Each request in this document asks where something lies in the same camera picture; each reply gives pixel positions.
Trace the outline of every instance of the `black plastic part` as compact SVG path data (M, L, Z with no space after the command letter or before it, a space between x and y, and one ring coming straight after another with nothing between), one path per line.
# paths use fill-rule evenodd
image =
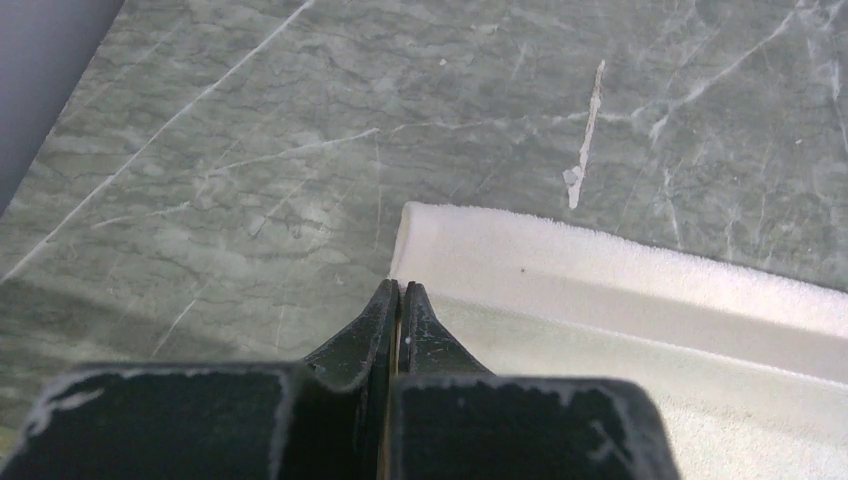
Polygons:
M427 291L420 283L410 283L404 296L402 325L408 325L401 348L410 374L491 373L442 325Z
M301 362L68 372L36 402L0 480L373 480L386 464L392 479L677 478L637 386L494 376L421 285L402 302L383 282ZM409 373L392 381L395 354Z
M659 413L628 382L406 377L393 398L392 478L678 478Z

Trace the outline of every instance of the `green marble surface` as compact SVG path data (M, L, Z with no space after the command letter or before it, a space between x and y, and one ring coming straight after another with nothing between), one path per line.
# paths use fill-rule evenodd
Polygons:
M238 3L127 0L0 219L0 425L74 362L311 351L410 200L848 290L844 1Z

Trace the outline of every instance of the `white streak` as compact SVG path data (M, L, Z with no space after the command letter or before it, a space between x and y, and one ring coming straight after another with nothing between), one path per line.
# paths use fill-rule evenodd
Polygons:
M189 304L186 305L186 307L183 309L183 311L180 312L179 315L177 315L177 318L174 319L174 323L171 324L171 328L168 329L168 332L165 333L165 336L163 336L159 340L159 343L156 345L156 348L153 349L153 352L150 354L151 357L155 357L156 354L159 353L159 350L162 348L162 345L165 345L165 342L168 341L168 338L171 336L171 333L173 333L174 329L177 328L177 325L179 325L180 320L182 320L183 317L185 317L186 314L189 312L189 310L191 310L192 307L194 307L194 304L197 303L197 299L198 299L198 297L200 297L200 294L202 292L203 292L203 289L201 288L196 294L194 294L194 298L191 300L191 302L189 302Z
M280 307L280 323L277 324L277 340L274 342L274 350L280 351L280 333L283 331L283 319L286 316L286 306Z
M527 54L527 42L521 44L521 51L518 53L518 60L515 62L515 68L512 69L512 75L509 76L509 83L512 83L515 80L515 76L518 75L518 69L521 68L521 64L524 63L524 55Z
M214 162L212 162L212 168L210 170L207 170L203 174L203 183L201 183L200 186L197 188L197 193L194 195L195 200L200 198L200 195L202 195L206 191L206 188L209 186L209 175L211 175L212 173L214 173L216 171L216 169L218 168L218 165L220 165L220 163L221 163L221 160L223 160L227 155L229 155L230 152L232 152L233 149L236 148L236 146L238 146L244 139L250 138L250 136L253 135L253 133L256 132L256 130L258 130L260 127L265 125L265 122L267 122L271 117L273 117L274 114L277 113L277 111L280 110L280 108L283 107L283 105L285 105L285 104L280 103L279 105L274 107L273 110L271 110L270 112L268 112L267 115L262 117L262 119L260 119L256 123L256 125L254 125L249 131L243 133L237 139L235 139L235 141L233 141L233 143L231 143L230 146L227 147L226 150L224 150L224 153L222 153Z
M294 21L297 17L299 17L299 16L300 16L300 14L301 14L301 13L303 13L303 11L304 11L304 10L306 10L306 9L308 9L308 8L310 8L310 7L312 7L312 5L313 5L314 3L315 3L315 0L307 0L307 2L306 2L306 3L304 3L303 5L301 5L301 6L300 6L300 8L298 8L297 10L295 10L295 11L294 11L294 13L292 13L292 14L291 14L291 16L289 16L289 18L287 18L287 19L286 19L286 20L285 20L285 21L284 21L284 22L283 22L283 23L282 23L279 27L277 27L277 29L276 29L276 30L274 30L273 32L271 32L271 35L269 35L269 36L268 36L265 40L263 40L263 41L262 41L262 43L260 43L260 44L259 44L256 48L254 48L253 50L251 50L250 52L248 52L248 54L247 54L247 55L245 55L245 56L244 56L241 60L239 60L239 62L238 62L238 63L236 63L236 64L235 64L235 66L233 66L233 68L229 69L229 70L228 70L228 71L227 71L227 72L226 72L226 73L225 73L225 74L224 74L221 78L219 78L217 82L215 82L215 83L213 83L212 85L210 85L210 86L206 87L206 89L205 89L205 90L203 90L203 91L200 93L200 95L198 95L197 97L195 97L195 98L194 98L194 100L192 100L192 101L191 101L191 102L189 102L186 106L184 106L184 107L182 108L182 110L180 110L179 112L177 112L177 113L176 113L176 115L174 115L173 117L171 117L171 119L170 119L170 120L168 120L167 122L165 122L165 124L164 124L164 125L162 125L162 127L160 127L160 128L159 128L159 130L157 130L157 131L156 131L156 133L154 133L152 137L150 137L150 140L148 140L148 141L147 141L147 143L145 143L144 145L142 145L142 147L141 147L141 148L140 148L137 152L135 152L135 153L134 153L134 154L133 154L133 155L129 158L129 160L127 160L127 161L126 161L123 165L121 165L121 167L120 167L120 168L118 168L118 170L117 170L114 174L109 175L108 177L106 177L106 179L105 179L105 180L103 180L103 182L102 182L102 183L100 183L100 185L98 185L97 187L95 187L95 188L94 188L94 190L92 190L92 191L91 191L91 193L89 193L89 194L88 194L88 195L87 195L87 196L86 196L86 197L85 197L85 198L84 198L84 199L83 199L83 200L79 203L79 205L77 205L77 206L76 206L73 210L71 210L71 212L70 212L67 216L65 216L65 218L64 218L64 219L62 219L62 221L61 221L61 222L59 222L59 224L58 224L58 225L56 225L56 228L54 228L54 229L53 229L50 233L48 233L48 234L47 234L47 236L45 236L43 239L41 239L41 241L40 241L40 242L38 242L38 243L35 245L35 247L33 247L33 248L32 248L32 250L30 250L30 251L29 251L26 255L24 255L24 257L23 257L23 258L21 258L21 259L18 261L18 263L16 263L16 264L15 264L15 265L14 265L14 266L13 266L13 267L12 267L12 268L8 271L8 272L6 272L6 274L5 274L5 275L3 275L3 278L2 278L2 279L0 279L0 285L2 285L2 284L4 284L4 283L6 283L9 279L11 279L12 277L14 277L14 276L15 276L18 272L20 272L20 271L21 271L21 269L23 269L23 268L24 268L24 267L25 267L25 266L26 266L26 265L27 265L27 264L28 264L28 263L29 263L29 262L30 262L33 258L35 258L35 256L36 256L36 255L38 255L39 253L41 253L41 251L42 251L45 247L47 247L48 242L50 242L50 240L52 240L52 239L53 239L53 237L55 237L55 236L56 236L56 234L59 232L59 230L61 230L62 228L64 228L64 227L65 227L65 225L67 225L67 224L68 224L68 222L70 222L70 221L71 221L71 219L73 219L73 218L74 218L74 217L75 217L75 216L76 216L76 215L77 215L80 211L82 211L82 209L83 209L83 208L85 208L85 206L86 206L86 205L88 205L88 203L89 203L89 202L91 202L91 201L94 199L94 197L96 197L96 196L97 196L100 192L102 192L102 191L103 191L103 190L105 190L105 189L106 189L109 185L111 185L111 184L112 184L112 182L113 182L113 181L115 181L115 178L117 178L119 175L121 175L122 173L124 173L124 172L125 172L125 171L126 171L126 170L127 170L127 169L128 169L128 168L132 165L132 164L133 164L133 162L135 161L135 159L136 159L136 158L138 158L138 156L139 156L139 155L141 155L141 152L143 152L145 149L147 149L147 147L148 147L148 146L150 146L150 144L151 144L151 143L153 143L153 142L154 142L157 138L159 138L159 135L161 135L161 134L162 134L162 132L164 132L167 128L169 128L171 125L173 125L173 124L174 124L174 122L176 122L176 121L177 121L177 119L179 119L181 116L183 116L186 112L188 112L189 110L191 110L191 109L192 109L192 107L194 107L194 105L195 105L198 101L200 101L201 99L205 98L207 95L209 95L210 93L212 93L215 89L217 89L217 88L221 85L221 83L223 83L223 82L224 82L227 78L229 78L229 77L230 77L230 75L232 75L232 74L233 74L233 72L235 72L236 70L238 70L238 69L239 69L242 65L244 65L244 64L245 64L245 62L247 62L248 60L250 60L251 58L253 58L253 56L254 56L254 55L256 55L256 53L257 53L257 52L259 52L260 50L264 49L264 48L268 45L268 43L270 43L270 42L271 42L273 39L275 39L275 38L276 38L276 37L277 37L280 33L282 33L282 32L283 32L283 31L284 31L284 30L285 30L285 29L289 26L289 24L291 24L291 22L292 22L292 21Z
M265 215L262 217L262 222L260 222L260 223L259 223L259 225L255 226L254 228L252 228L252 229L251 229L251 230L252 230L251 235L252 235L252 236L254 236L254 237L255 237L255 236L257 236L257 235L259 235L259 232L261 232L261 231L262 231L262 228L264 228L264 227L265 227L265 224L266 224L266 223L268 223L268 219L269 219L269 218L271 218L271 217L273 217L274 215L276 215L276 214L277 214L277 212L278 212L281 208L283 208L283 205L285 205L285 204L286 204L286 202L288 202L288 201L289 201L289 199L290 199L290 198L291 198L291 197L292 197L295 193L299 192L299 191L300 191L300 189L301 189L301 188L303 188L303 186L304 186L304 185L306 185L306 184L307 184L310 180L312 180L313 178L315 178L315 175L316 175L316 173L315 173L315 172L312 172L311 174L309 174L309 176L307 176L307 177L306 177L303 181L301 181L301 182L300 182L300 183L299 183L296 187L294 187L294 189L293 189L291 192L289 192L289 193L288 193L288 195L286 195L285 197L283 197L283 198L282 198L279 202L277 202L277 204L276 204L276 205L274 205L274 207L273 207L273 208L271 208L270 210L268 210L268 212L267 212L267 213L265 213Z
M665 115L651 126L651 132L648 134L648 137L651 139L652 147L657 143L657 139L660 138L660 133L662 133L662 129L665 128L666 123L668 123L668 115Z
M380 131L379 128L372 128L372 129L366 130L362 133L358 133L358 134L356 134L352 137L337 138L335 140L328 140L326 142L310 143L310 144L307 144L307 145L301 145L300 147L289 148L289 149L283 150L282 152L275 153L273 155L264 155L264 156L253 158L253 159L250 159L250 160L245 160L243 162L233 163L231 165L227 165L226 167L221 167L221 168L212 170L212 172L222 173L226 170L232 170L234 168L243 167L245 165L267 162L269 160L276 160L276 159L282 158L282 157L284 157L284 156L286 156L290 153L301 153L301 152L311 150L313 148L330 147L330 146L333 146L333 145L336 145L336 144L339 144L339 143L345 143L345 142L350 142L352 140L358 140L360 138L364 138L364 137L367 137L369 135L373 135L373 134L375 134L379 131Z
M669 183L671 183L671 178L673 174L668 173L668 169L663 170L663 177L665 177L665 181L663 182L663 193L665 194L665 201L668 204L671 213L669 216L671 217L671 227L674 229L674 237L677 239L677 249L683 249L683 242L680 238L680 226L677 224L677 209L674 208L674 202L671 201L671 194L668 191Z
M176 207L170 207L170 208L158 210L158 211L155 211L155 212L145 213L144 215L126 215L126 216L123 216L123 217L110 218L109 220L104 220L100 223L95 223L94 225L92 225L89 228L91 230L96 230L98 228L105 227L106 225L111 225L113 223L122 222L124 220L133 220L133 219L136 219L136 218L145 218L145 217L162 217L162 216L168 215L169 213L182 212L183 210L187 209L189 205L191 205L191 202L183 202L183 203L177 205Z
M589 119L586 122L586 133L583 135L583 145L580 147L580 163L571 170L562 172L562 177L568 185L568 208L574 210L580 201L580 188L586 178L586 164L589 162L589 148L592 146L592 135L595 133L595 120L601 108L601 79L604 76L606 62L601 60L595 72L595 86L592 88L592 98L589 99Z
M751 55L753 55L758 50L763 48L763 46L765 46L767 43L771 42L775 37L777 37L778 35L785 32L786 29L789 28L789 22L791 22L793 18L795 18L795 12L794 11L790 12L789 15L787 15L786 18L784 18L783 21L780 22L780 25L778 25L777 28L773 32L771 32L771 35L764 38L763 40L760 40L756 45L754 45L748 51L743 53L733 63L731 63L724 70L719 72L718 75L710 78L705 83L702 83L702 84L698 85L697 87L695 87L691 92L689 92L689 95L687 95L686 98L683 99L682 103L690 103L694 100L697 100L701 95L704 94L704 92L707 91L707 89L709 89L710 87L715 85L716 82L718 82L719 80L723 79L728 74L730 74L731 72L736 70L736 68L739 67L739 65L742 64L742 62L744 62L745 60L747 60Z
M448 195L447 203L451 202L451 200L453 199L453 196L456 195L456 192L458 192L460 187L462 187L463 185L465 185L465 182L463 182L462 180L457 182L456 187L454 187L453 191L450 193L450 195Z
M842 79L839 77L839 73L839 62L833 61L830 75L831 97L833 98L833 108L836 110L836 116L839 120L839 129L842 133L842 146L848 153L848 131L845 129L845 118L839 105L839 94L842 92Z

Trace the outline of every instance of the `black plastic object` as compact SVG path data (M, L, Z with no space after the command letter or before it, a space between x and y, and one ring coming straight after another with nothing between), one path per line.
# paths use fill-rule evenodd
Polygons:
M385 281L300 362L91 364L33 407L0 480L674 479L656 408L609 379L502 378Z

